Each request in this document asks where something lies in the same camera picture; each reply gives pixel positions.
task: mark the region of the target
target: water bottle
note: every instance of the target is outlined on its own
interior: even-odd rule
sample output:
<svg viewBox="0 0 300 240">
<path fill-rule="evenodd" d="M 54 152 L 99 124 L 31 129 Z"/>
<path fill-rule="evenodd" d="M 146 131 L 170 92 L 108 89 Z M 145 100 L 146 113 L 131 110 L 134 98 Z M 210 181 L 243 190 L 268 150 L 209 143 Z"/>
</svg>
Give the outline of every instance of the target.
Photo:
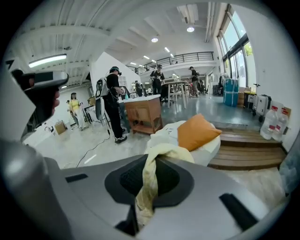
<svg viewBox="0 0 300 240">
<path fill-rule="evenodd" d="M 282 108 L 281 114 L 279 115 L 278 122 L 276 124 L 275 130 L 273 131 L 272 138 L 277 142 L 280 142 L 282 139 L 282 134 L 285 131 L 285 128 L 288 124 L 289 118 L 287 116 L 288 112 Z"/>
<path fill-rule="evenodd" d="M 276 114 L 277 109 L 277 107 L 272 106 L 272 109 L 270 109 L 266 114 L 262 128 L 260 130 L 260 134 L 264 139 L 270 140 L 273 135 L 273 131 L 275 130 L 275 126 L 278 121 Z"/>
</svg>

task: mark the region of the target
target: concrete floor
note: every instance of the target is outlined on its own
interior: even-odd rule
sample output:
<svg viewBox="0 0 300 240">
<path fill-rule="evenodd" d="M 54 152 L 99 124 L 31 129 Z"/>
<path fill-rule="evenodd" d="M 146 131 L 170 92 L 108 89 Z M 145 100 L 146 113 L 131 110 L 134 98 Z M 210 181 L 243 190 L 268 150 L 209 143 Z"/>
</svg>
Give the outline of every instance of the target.
<svg viewBox="0 0 300 240">
<path fill-rule="evenodd" d="M 223 103 L 223 97 L 201 95 L 188 99 L 187 108 L 184 109 L 182 98 L 167 107 L 162 106 L 163 123 L 173 123 L 188 120 L 192 116 L 201 113 L 204 118 L 219 128 L 238 128 L 259 131 L 261 123 L 258 116 L 253 117 L 249 109 L 230 107 Z"/>
<path fill-rule="evenodd" d="M 229 128 L 259 128 L 259 123 L 252 114 L 242 108 L 233 108 L 222 103 L 222 97 L 200 96 L 188 100 L 187 109 L 183 108 L 180 98 L 168 109 L 164 104 L 162 117 L 164 124 L 187 120 L 197 113 L 201 113 L 206 120 L 217 127 Z M 98 165 L 123 158 L 143 154 L 146 150 L 149 135 L 126 134 L 127 141 L 114 143 L 113 131 L 109 137 L 106 126 L 100 123 L 89 124 L 84 131 L 68 129 L 61 135 L 51 135 L 35 148 L 45 157 L 53 158 L 60 168 L 76 167 L 84 154 L 90 150 L 79 164 L 81 166 Z M 259 171 L 223 171 L 229 177 L 256 194 L 271 209 L 285 196 L 280 175 L 276 168 Z"/>
</svg>

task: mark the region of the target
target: wooden step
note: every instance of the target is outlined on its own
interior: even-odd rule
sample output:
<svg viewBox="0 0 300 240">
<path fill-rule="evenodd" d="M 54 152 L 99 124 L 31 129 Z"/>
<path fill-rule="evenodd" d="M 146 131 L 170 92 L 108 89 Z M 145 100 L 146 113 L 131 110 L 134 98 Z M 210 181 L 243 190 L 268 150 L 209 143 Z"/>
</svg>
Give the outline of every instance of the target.
<svg viewBox="0 0 300 240">
<path fill-rule="evenodd" d="M 285 159 L 284 151 L 277 148 L 243 148 L 221 146 L 208 167 L 222 170 L 255 170 L 278 167 Z"/>
<path fill-rule="evenodd" d="M 252 147 L 252 148 L 278 148 L 281 143 L 275 140 L 266 140 L 259 132 L 223 128 L 220 135 L 221 146 Z"/>
</svg>

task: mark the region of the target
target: blue container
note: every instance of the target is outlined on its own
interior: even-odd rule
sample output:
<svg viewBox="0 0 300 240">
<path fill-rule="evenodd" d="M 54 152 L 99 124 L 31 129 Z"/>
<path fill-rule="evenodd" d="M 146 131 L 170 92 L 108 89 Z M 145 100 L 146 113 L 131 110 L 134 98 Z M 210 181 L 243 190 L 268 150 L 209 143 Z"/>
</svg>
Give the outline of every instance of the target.
<svg viewBox="0 0 300 240">
<path fill-rule="evenodd" d="M 223 103 L 227 106 L 236 107 L 239 98 L 239 82 L 234 79 L 226 79 L 223 85 Z"/>
</svg>

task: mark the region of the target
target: cushion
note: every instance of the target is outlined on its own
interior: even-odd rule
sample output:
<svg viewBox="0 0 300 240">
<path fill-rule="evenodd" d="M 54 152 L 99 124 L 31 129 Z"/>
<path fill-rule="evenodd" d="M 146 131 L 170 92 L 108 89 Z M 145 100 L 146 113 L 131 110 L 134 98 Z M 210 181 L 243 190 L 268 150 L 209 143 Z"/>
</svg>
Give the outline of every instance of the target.
<svg viewBox="0 0 300 240">
<path fill-rule="evenodd" d="M 193 151 L 221 134 L 221 130 L 215 129 L 201 115 L 194 117 L 181 124 L 178 129 L 178 145 Z"/>
</svg>

